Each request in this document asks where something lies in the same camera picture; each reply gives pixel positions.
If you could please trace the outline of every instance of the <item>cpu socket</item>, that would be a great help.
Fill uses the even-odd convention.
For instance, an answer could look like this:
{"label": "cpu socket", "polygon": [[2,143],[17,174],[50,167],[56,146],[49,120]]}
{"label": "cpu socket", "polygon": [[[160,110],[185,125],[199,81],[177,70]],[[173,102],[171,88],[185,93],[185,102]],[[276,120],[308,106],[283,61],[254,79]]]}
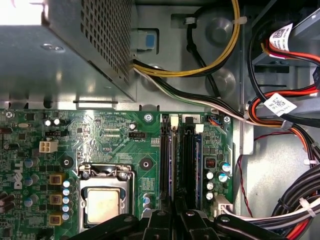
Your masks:
{"label": "cpu socket", "polygon": [[136,174],[130,165],[83,163],[78,176],[79,233],[120,214],[134,214]]}

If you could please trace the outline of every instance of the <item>power supply vent grille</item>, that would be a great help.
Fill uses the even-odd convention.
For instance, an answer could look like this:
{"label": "power supply vent grille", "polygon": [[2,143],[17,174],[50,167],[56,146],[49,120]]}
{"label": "power supply vent grille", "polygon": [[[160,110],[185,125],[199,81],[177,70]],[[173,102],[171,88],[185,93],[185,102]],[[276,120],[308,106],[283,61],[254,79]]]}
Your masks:
{"label": "power supply vent grille", "polygon": [[132,0],[81,0],[81,32],[129,85]]}

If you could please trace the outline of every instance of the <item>barcode label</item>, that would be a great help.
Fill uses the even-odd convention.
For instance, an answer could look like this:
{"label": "barcode label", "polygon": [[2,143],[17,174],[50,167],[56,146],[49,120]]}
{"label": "barcode label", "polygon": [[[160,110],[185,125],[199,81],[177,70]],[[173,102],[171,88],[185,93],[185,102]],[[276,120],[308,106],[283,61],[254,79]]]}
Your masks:
{"label": "barcode label", "polygon": [[278,93],[273,94],[267,101],[264,102],[264,105],[278,117],[280,117],[282,114],[288,114],[297,108],[296,105]]}
{"label": "barcode label", "polygon": [[291,23],[272,33],[269,38],[269,41],[272,44],[272,46],[274,46],[277,49],[289,52],[288,41],[293,25],[294,24]]}

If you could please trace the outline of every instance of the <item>motherboard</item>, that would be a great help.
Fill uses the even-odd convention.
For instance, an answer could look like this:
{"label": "motherboard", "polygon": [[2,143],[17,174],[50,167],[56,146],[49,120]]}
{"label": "motherboard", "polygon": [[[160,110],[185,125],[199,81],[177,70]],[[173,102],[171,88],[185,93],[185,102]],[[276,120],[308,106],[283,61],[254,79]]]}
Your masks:
{"label": "motherboard", "polygon": [[1,110],[0,238],[67,240],[123,213],[141,218],[166,187],[193,193],[186,201],[215,217],[215,199],[233,196],[223,117]]}

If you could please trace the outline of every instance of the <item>ram slot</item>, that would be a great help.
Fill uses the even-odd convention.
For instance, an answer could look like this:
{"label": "ram slot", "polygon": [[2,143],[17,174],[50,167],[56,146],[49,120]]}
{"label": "ram slot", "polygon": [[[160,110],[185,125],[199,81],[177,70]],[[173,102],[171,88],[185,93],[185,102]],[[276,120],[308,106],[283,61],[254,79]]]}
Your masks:
{"label": "ram slot", "polygon": [[170,123],[169,115],[162,115],[161,137],[160,137],[160,205],[168,207],[169,200],[169,161],[170,161]]}
{"label": "ram slot", "polygon": [[177,191],[177,148],[178,148],[178,136],[177,130],[173,129],[171,131],[171,141],[170,141],[170,196],[173,201],[175,198],[175,193]]}
{"label": "ram slot", "polygon": [[196,139],[192,117],[185,118],[182,135],[182,185],[186,190],[185,201],[188,209],[196,208]]}

